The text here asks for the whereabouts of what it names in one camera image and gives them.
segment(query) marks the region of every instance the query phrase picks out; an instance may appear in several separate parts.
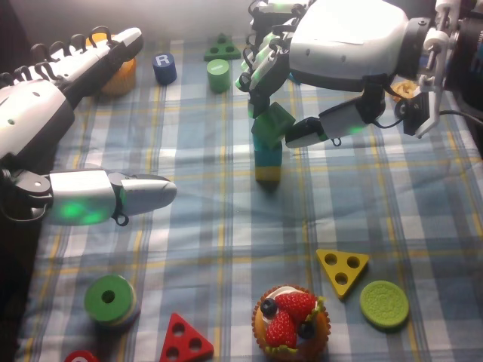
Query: white wall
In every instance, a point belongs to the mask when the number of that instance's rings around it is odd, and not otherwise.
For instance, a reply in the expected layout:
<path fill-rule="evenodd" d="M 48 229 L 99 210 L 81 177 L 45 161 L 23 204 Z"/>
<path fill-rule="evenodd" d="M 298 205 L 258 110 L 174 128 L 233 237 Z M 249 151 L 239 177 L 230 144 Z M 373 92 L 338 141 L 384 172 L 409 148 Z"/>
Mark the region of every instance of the white wall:
<path fill-rule="evenodd" d="M 249 33 L 251 0 L 11 0 L 32 44 L 68 41 L 95 26 L 113 33 L 132 26 L 145 40 Z"/>

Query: green disc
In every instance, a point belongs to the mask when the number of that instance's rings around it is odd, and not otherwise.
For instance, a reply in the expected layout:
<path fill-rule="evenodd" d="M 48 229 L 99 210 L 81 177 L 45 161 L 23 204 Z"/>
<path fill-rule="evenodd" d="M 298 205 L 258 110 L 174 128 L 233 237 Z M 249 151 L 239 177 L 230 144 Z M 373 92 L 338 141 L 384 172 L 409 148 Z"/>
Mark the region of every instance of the green disc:
<path fill-rule="evenodd" d="M 409 314 L 409 302 L 397 285 L 388 281 L 373 281 L 361 292 L 362 314 L 376 327 L 389 329 L 400 326 Z"/>
<path fill-rule="evenodd" d="M 226 60 L 215 59 L 206 66 L 210 88 L 215 93 L 222 93 L 229 89 L 231 78 L 229 64 Z"/>
<path fill-rule="evenodd" d="M 131 285 L 119 275 L 97 279 L 85 293 L 84 308 L 97 322 L 111 323 L 123 318 L 131 309 Z"/>

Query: checkered fabric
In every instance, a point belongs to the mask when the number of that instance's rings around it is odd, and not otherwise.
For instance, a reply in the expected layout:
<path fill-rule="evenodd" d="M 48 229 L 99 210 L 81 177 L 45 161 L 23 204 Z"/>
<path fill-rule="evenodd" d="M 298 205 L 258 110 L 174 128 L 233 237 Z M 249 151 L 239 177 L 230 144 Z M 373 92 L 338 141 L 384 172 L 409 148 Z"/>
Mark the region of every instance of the checkered fabric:
<path fill-rule="evenodd" d="M 169 207 L 99 225 L 45 223 L 18 361 L 62 361 L 87 349 L 107 361 L 159 360 L 171 313 L 214 345 L 216 361 L 262 361 L 251 332 L 257 300 L 278 284 L 327 297 L 330 362 L 483 360 L 483 163 L 464 121 L 445 116 L 427 137 L 374 126 L 342 146 L 284 147 L 282 181 L 254 180 L 247 94 L 208 87 L 206 43 L 171 43 L 178 79 L 155 83 L 145 46 L 126 97 L 85 99 L 62 140 L 56 169 L 87 164 L 172 179 Z M 240 60 L 232 61 L 232 79 Z M 285 82 L 273 97 L 297 120 L 353 97 Z M 394 122 L 387 98 L 382 124 Z M 442 109 L 455 107 L 445 100 Z M 368 272 L 340 302 L 318 248 L 371 256 Z M 141 314 L 124 334 L 99 334 L 83 308 L 98 277 L 127 278 Z M 375 330 L 361 289 L 387 280 L 405 290 L 408 323 Z"/>

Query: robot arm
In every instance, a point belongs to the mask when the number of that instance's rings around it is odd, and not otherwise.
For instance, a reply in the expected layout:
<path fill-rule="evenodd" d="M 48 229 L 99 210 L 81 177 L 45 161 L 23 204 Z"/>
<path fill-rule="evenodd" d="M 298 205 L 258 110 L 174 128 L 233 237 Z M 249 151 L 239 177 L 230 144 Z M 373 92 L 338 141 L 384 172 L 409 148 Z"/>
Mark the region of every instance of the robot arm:
<path fill-rule="evenodd" d="M 129 216 L 167 206 L 176 196 L 176 186 L 160 176 L 102 169 L 31 172 L 67 132 L 80 100 L 104 86 L 143 46 L 137 28 L 114 37 L 106 27 L 93 33 L 99 31 L 107 40 L 96 44 L 90 35 L 90 47 L 83 35 L 72 37 L 80 38 L 79 49 L 61 44 L 50 54 L 37 44 L 32 50 L 40 63 L 20 67 L 14 77 L 0 75 L 0 210 L 8 219 L 30 222 L 48 211 L 56 224 L 87 225 L 112 217 L 126 225 Z M 14 216 L 7 205 L 20 205 L 29 217 Z"/>
<path fill-rule="evenodd" d="M 469 14 L 468 8 L 475 4 L 476 1 L 468 1 L 462 9 Z M 405 133 L 416 137 L 437 125 L 442 91 L 451 89 L 445 83 L 451 75 L 448 55 L 462 42 L 457 40 L 460 0 L 438 0 L 434 21 L 408 20 L 403 10 L 382 0 L 290 4 L 268 0 L 266 4 L 258 4 L 259 12 L 265 8 L 281 8 L 282 14 L 288 13 L 289 6 L 293 17 L 283 25 L 273 25 L 272 32 L 259 47 L 250 44 L 245 50 L 249 54 L 242 64 L 244 73 L 237 85 L 250 94 L 249 104 L 260 100 L 263 94 L 263 100 L 258 103 L 264 110 L 269 104 L 266 98 L 283 84 L 288 72 L 304 84 L 362 92 L 349 102 L 292 126 L 285 134 L 289 148 L 334 141 L 369 124 L 385 128 L 377 119 L 385 110 L 385 91 L 394 93 L 390 84 L 397 75 L 413 80 L 419 76 L 420 80 L 415 98 L 403 99 L 396 106 L 398 120 L 394 125 L 402 121 Z M 254 16 L 253 28 L 257 32 L 256 20 Z M 483 29 L 481 22 L 477 27 Z M 279 74 L 267 72 L 263 67 L 271 62 L 273 68 L 279 54 L 288 58 L 288 69 Z M 266 83 L 272 85 L 265 87 L 270 94 L 260 91 L 259 84 Z M 258 114 L 255 112 L 252 116 L 256 118 Z"/>

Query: tablecloth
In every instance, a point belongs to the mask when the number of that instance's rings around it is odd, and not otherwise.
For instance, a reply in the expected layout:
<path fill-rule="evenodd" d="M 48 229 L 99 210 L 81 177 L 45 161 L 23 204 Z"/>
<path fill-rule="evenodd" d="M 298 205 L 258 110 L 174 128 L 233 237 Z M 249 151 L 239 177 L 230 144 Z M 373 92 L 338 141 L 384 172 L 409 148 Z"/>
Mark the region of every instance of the tablecloth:
<path fill-rule="evenodd" d="M 157 361 L 173 312 L 211 341 L 213 360 L 262 361 L 251 312 L 279 284 L 327 298 L 327 361 L 483 360 L 483 163 L 464 121 L 445 116 L 421 140 L 401 125 L 370 126 L 340 147 L 284 147 L 282 180 L 268 192 L 254 180 L 247 95 L 209 90 L 209 44 L 171 42 L 178 78 L 167 87 L 151 66 L 160 45 L 147 44 L 133 91 L 77 108 L 56 169 L 154 173 L 178 195 L 124 228 L 45 222 L 18 361 L 62 361 L 79 349 L 102 362 Z M 233 81 L 240 62 L 230 61 Z M 287 81 L 272 101 L 300 120 L 350 97 Z M 393 106 L 387 98 L 382 124 L 394 122 Z M 441 108 L 449 107 L 451 97 Z M 370 255 L 345 302 L 318 248 Z M 98 334 L 83 308 L 88 286 L 108 273 L 127 278 L 140 300 L 138 320 L 121 335 Z M 409 320 L 397 333 L 375 330 L 360 311 L 361 289 L 376 280 L 408 296 Z"/>

